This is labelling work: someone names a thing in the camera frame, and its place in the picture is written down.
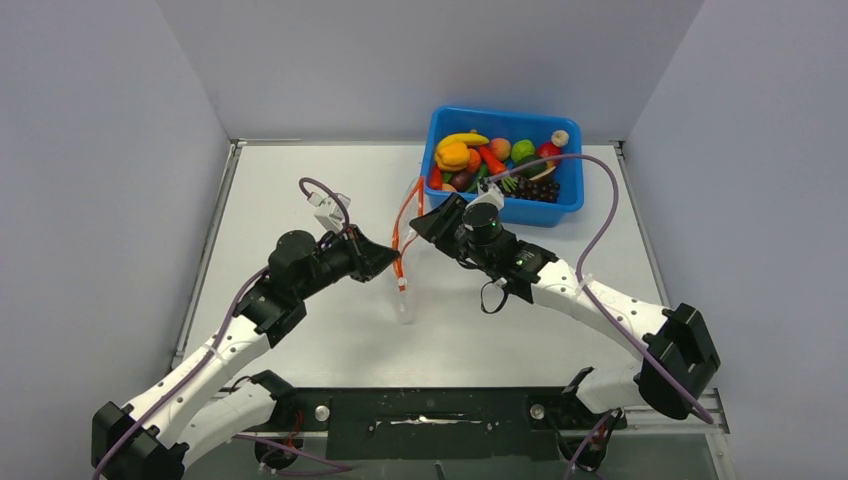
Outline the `clear zip top bag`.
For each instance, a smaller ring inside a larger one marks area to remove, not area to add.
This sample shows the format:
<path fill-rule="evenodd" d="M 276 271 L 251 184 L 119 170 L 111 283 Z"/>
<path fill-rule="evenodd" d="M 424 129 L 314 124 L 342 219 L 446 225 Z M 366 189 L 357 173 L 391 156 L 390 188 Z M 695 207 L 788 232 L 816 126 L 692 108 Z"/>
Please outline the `clear zip top bag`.
<path fill-rule="evenodd" d="M 424 213 L 425 183 L 426 178 L 423 176 L 411 182 L 392 228 L 391 246 L 399 252 L 399 257 L 394 261 L 392 268 L 395 276 L 396 318 L 401 325 L 409 325 L 413 321 L 406 257 L 412 244 L 419 238 L 418 233 L 410 226 L 410 222 Z"/>

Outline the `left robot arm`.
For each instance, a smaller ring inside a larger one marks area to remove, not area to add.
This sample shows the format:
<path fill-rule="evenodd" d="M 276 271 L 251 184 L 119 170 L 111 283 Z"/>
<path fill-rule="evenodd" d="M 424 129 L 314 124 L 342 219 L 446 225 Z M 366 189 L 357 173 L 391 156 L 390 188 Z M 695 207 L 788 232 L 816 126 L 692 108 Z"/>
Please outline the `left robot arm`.
<path fill-rule="evenodd" d="M 145 392 L 96 412 L 94 478 L 180 479 L 219 445 L 269 421 L 295 394 L 273 372 L 253 376 L 224 398 L 219 391 L 300 323 L 308 298 L 345 277 L 368 282 L 399 256 L 355 225 L 321 239 L 303 230 L 283 234 L 208 340 Z"/>

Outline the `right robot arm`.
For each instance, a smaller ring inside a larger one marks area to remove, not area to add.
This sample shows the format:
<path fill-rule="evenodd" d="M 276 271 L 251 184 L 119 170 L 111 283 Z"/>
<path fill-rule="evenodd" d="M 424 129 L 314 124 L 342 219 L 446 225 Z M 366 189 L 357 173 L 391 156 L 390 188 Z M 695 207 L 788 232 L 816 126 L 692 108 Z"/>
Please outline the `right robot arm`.
<path fill-rule="evenodd" d="M 614 369 L 587 367 L 567 387 L 564 417 L 585 427 L 601 413 L 649 406 L 674 420 L 713 418 L 699 398 L 721 365 L 702 314 L 643 302 L 592 279 L 554 252 L 505 229 L 498 208 L 453 194 L 411 228 L 461 266 L 483 272 L 505 294 L 560 312 L 631 354 Z"/>

